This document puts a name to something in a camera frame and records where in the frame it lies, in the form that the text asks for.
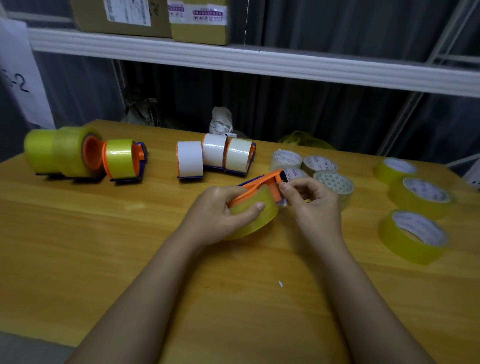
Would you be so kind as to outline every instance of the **small white paper scrap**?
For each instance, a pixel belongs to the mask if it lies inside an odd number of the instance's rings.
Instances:
[[[0,68],[0,76],[17,100],[25,119],[55,129],[25,22],[0,17]]]

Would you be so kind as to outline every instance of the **wooden table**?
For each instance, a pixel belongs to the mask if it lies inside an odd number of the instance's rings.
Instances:
[[[142,184],[49,181],[23,155],[0,166],[0,330],[77,345],[178,226],[209,185],[244,178],[207,172],[179,182],[177,141],[202,134],[91,124],[105,139],[149,149]],[[268,172],[280,145],[257,142],[249,178]],[[401,321],[439,363],[480,361],[480,196],[444,166],[415,162],[458,199],[440,224],[454,248],[430,266],[408,263],[379,240],[395,209],[372,173],[379,157],[291,147],[334,160],[356,186],[343,212],[346,242]],[[175,310],[165,363],[344,363],[350,360],[321,272],[289,208],[260,231],[204,251]]]

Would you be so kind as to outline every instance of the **printed label on box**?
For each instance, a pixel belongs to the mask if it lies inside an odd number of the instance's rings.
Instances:
[[[148,0],[103,0],[103,3],[111,22],[152,26]]]
[[[228,7],[221,5],[191,5],[168,0],[171,24],[227,25]]]

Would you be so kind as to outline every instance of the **packing tape roll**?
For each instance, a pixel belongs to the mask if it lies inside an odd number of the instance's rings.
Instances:
[[[348,206],[353,191],[355,190],[355,185],[350,178],[327,171],[316,172],[313,178],[337,193],[342,210]]]
[[[109,140],[103,144],[102,152],[105,171],[111,179],[138,178],[140,158],[137,144],[132,139]]]
[[[299,168],[284,168],[283,171],[287,176],[287,180],[290,182],[292,180],[296,180],[297,178],[306,178],[308,174]]]
[[[247,173],[253,155],[252,141],[232,138],[225,156],[225,169]]]
[[[448,236],[440,226],[410,211],[389,214],[380,222],[378,235],[393,253],[416,264],[430,264],[448,248]]]
[[[203,177],[204,160],[202,155],[202,142],[178,142],[178,177]]]
[[[58,129],[53,154],[59,171],[71,178],[98,178],[103,172],[102,135],[90,127]]]
[[[241,229],[238,229],[236,232],[228,236],[224,240],[234,240],[234,239],[239,239],[243,238],[244,236],[247,236],[248,234],[251,234],[254,231],[259,230],[266,224],[268,224],[270,221],[274,219],[274,217],[278,213],[278,206],[276,205],[275,200],[273,199],[272,193],[270,192],[270,188],[263,184],[260,186],[258,189],[257,193],[246,200],[245,202],[235,205],[233,207],[230,207],[230,213],[232,215],[238,215],[241,214],[242,212],[248,210],[248,208],[257,202],[265,202],[265,209],[262,211],[262,213],[259,215],[257,220],[254,222],[251,222],[247,226],[244,226]]]
[[[202,141],[204,165],[223,168],[226,144],[226,135],[205,134],[204,140]]]
[[[450,212],[455,200],[448,191],[418,178],[403,178],[388,189],[388,198],[401,209],[438,220]]]
[[[337,172],[338,166],[329,160],[328,158],[319,157],[319,156],[308,156],[303,159],[303,164],[301,168],[307,172],[307,174],[312,177],[315,172],[328,170],[331,172]]]
[[[278,149],[272,154],[272,160],[270,161],[270,172],[273,172],[280,168],[297,168],[301,167],[302,158],[297,154],[290,152],[289,150]]]
[[[417,174],[417,168],[404,160],[397,158],[385,158],[373,170],[375,177],[388,185],[393,184],[402,177]]]
[[[35,173],[60,173],[53,154],[56,130],[32,130],[25,137],[24,150],[28,164]]]

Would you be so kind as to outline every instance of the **human hand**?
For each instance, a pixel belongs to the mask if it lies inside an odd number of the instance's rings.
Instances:
[[[194,247],[200,248],[215,244],[250,224],[259,217],[265,203],[257,202],[247,211],[234,216],[227,207],[228,202],[246,191],[238,186],[208,187],[198,195],[176,233]]]
[[[314,247],[345,246],[335,192],[310,177],[283,182],[279,187],[295,210],[301,232]]]

